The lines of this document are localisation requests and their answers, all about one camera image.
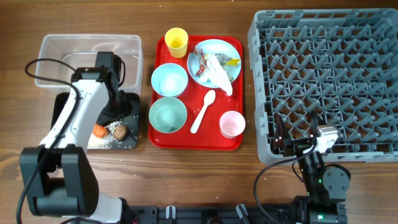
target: orange object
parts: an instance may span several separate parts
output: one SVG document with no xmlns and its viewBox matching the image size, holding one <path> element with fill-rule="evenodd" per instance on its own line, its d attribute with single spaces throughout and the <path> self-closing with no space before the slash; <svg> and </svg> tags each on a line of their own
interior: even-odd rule
<svg viewBox="0 0 398 224">
<path fill-rule="evenodd" d="M 93 134 L 97 138 L 104 138 L 108 134 L 108 131 L 106 130 L 105 127 L 95 124 L 93 129 Z"/>
</svg>

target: green bowl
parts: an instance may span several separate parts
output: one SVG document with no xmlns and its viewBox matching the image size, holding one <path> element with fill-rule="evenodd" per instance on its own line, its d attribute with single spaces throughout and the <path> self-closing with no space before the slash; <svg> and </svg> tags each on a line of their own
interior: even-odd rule
<svg viewBox="0 0 398 224">
<path fill-rule="evenodd" d="M 187 108 L 174 97 L 158 99 L 149 110 L 149 122 L 158 132 L 178 131 L 187 120 Z"/>
</svg>

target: pink cup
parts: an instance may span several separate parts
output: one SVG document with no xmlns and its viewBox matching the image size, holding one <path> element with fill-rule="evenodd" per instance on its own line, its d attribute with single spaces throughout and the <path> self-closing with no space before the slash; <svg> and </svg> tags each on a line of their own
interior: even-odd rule
<svg viewBox="0 0 398 224">
<path fill-rule="evenodd" d="M 229 139 L 242 134 L 245 126 L 244 117 L 237 111 L 227 111 L 220 118 L 221 133 Z"/>
</svg>

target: light blue bowl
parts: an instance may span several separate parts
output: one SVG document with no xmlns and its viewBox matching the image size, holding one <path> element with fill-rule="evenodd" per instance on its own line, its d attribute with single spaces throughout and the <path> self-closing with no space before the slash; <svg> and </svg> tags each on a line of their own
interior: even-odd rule
<svg viewBox="0 0 398 224">
<path fill-rule="evenodd" d="M 187 120 L 187 108 L 181 100 L 174 97 L 158 99 L 149 109 L 149 122 L 157 131 L 173 133 Z"/>
<path fill-rule="evenodd" d="M 188 85 L 188 75 L 183 67 L 166 63 L 155 69 L 150 82 L 162 96 L 179 96 Z"/>
</svg>

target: plate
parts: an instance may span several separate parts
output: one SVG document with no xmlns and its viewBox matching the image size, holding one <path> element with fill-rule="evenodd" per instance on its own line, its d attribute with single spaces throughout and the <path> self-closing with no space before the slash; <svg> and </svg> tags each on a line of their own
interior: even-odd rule
<svg viewBox="0 0 398 224">
<path fill-rule="evenodd" d="M 224 53 L 229 57 L 241 59 L 238 51 L 231 44 L 223 40 L 216 40 L 216 39 L 205 40 L 197 44 L 197 47 L 199 49 L 203 49 L 204 54 Z M 231 65 L 223 67 L 226 73 L 232 76 L 233 81 L 235 81 L 235 79 L 238 77 L 239 73 L 241 72 L 241 63 L 239 63 L 236 67 Z M 195 54 L 190 53 L 188 55 L 187 68 L 191 77 L 200 85 L 208 88 L 218 88 L 216 85 L 212 84 L 210 80 L 207 80 L 207 82 L 205 83 L 199 82 L 199 77 L 195 75 L 199 70 L 199 61 L 198 57 Z"/>
</svg>

